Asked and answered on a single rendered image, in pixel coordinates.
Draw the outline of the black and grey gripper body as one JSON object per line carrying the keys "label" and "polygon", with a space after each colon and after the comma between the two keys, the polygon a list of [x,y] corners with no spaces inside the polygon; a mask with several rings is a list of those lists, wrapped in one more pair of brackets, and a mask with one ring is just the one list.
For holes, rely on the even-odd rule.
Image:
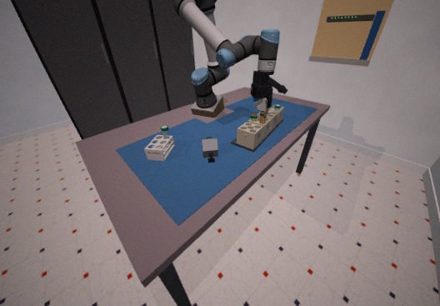
{"label": "black and grey gripper body", "polygon": [[[261,72],[253,71],[253,80],[251,84],[251,94],[255,99],[264,99],[273,92],[273,86],[268,83],[269,75],[273,75],[273,72]],[[257,87],[258,88],[257,88]]]}

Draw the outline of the blue bench mat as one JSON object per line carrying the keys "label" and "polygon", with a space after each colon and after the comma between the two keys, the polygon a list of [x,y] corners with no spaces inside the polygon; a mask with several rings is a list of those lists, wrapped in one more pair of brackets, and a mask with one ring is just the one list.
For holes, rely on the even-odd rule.
{"label": "blue bench mat", "polygon": [[[254,103],[251,96],[225,106],[234,112],[210,123],[194,118],[169,128],[175,146],[165,161],[148,160],[144,151],[162,132],[116,151],[178,226],[317,110],[273,98],[273,105],[284,107],[283,121],[251,152],[231,141],[251,114],[261,112]],[[217,138],[218,157],[212,157],[214,161],[203,157],[202,139],[207,137]]]}

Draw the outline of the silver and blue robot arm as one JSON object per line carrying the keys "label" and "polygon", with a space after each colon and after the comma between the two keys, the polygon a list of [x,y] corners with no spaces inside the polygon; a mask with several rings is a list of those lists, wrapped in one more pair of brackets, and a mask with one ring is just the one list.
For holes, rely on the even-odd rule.
{"label": "silver and blue robot arm", "polygon": [[187,21],[203,38],[207,51],[207,68],[198,68],[191,76],[199,108],[210,108],[216,104],[217,97],[212,86],[229,76],[229,67],[251,55],[260,54],[258,71],[273,72],[276,66],[274,60],[277,60],[278,55],[278,29],[263,29],[260,36],[247,35],[232,44],[216,27],[213,14],[216,1],[172,0],[178,16]]}

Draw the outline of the beige bucket adapter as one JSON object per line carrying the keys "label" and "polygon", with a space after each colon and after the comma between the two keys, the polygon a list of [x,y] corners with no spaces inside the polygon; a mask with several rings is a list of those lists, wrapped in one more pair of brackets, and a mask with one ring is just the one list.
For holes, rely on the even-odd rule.
{"label": "beige bucket adapter", "polygon": [[249,123],[255,123],[257,125],[263,126],[262,139],[264,139],[269,134],[269,132],[270,132],[270,127],[271,127],[272,119],[271,118],[266,118],[266,120],[267,121],[265,122],[265,124],[261,124],[260,123],[260,116],[257,116],[257,121],[256,122],[251,121],[251,119],[248,120]]}
{"label": "beige bucket adapter", "polygon": [[262,136],[263,126],[254,123],[245,122],[237,129],[237,143],[247,148],[255,149],[262,141]]}
{"label": "beige bucket adapter", "polygon": [[270,128],[270,132],[271,132],[276,127],[276,125],[277,125],[278,113],[274,112],[274,111],[268,111],[267,118],[271,118],[272,119],[271,128]]}
{"label": "beige bucket adapter", "polygon": [[283,119],[284,107],[281,107],[279,111],[275,111],[275,105],[273,105],[272,109],[269,109],[269,110],[280,113],[280,114],[278,114],[278,119],[277,119],[277,125],[278,125],[278,123]]}

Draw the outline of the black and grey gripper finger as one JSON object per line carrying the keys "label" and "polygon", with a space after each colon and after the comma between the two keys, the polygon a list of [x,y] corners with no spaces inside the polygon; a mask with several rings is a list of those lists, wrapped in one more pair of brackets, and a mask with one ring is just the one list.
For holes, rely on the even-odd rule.
{"label": "black and grey gripper finger", "polygon": [[273,95],[273,93],[271,93],[271,91],[270,91],[270,94],[267,96],[267,99],[264,98],[262,100],[262,103],[259,106],[257,106],[257,110],[258,111],[263,111],[264,112],[263,118],[265,118],[267,116],[268,110],[271,107],[271,103],[272,103],[272,100],[273,100],[273,96],[272,95]]}
{"label": "black and grey gripper finger", "polygon": [[262,99],[258,99],[258,101],[255,102],[255,103],[253,104],[253,106],[254,106],[254,107],[257,107],[257,106],[260,105],[261,103],[262,103]]}

